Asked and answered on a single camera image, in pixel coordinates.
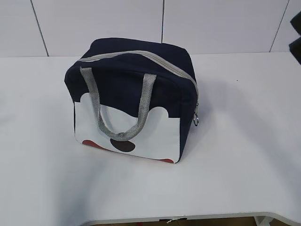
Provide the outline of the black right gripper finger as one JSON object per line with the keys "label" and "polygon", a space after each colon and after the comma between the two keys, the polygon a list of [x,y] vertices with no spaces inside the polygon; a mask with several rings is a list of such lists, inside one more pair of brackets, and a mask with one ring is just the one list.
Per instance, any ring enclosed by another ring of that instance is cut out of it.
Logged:
{"label": "black right gripper finger", "polygon": [[301,12],[295,15],[290,21],[292,27],[296,31],[301,31]]}
{"label": "black right gripper finger", "polygon": [[289,44],[289,50],[294,58],[301,65],[301,37]]}

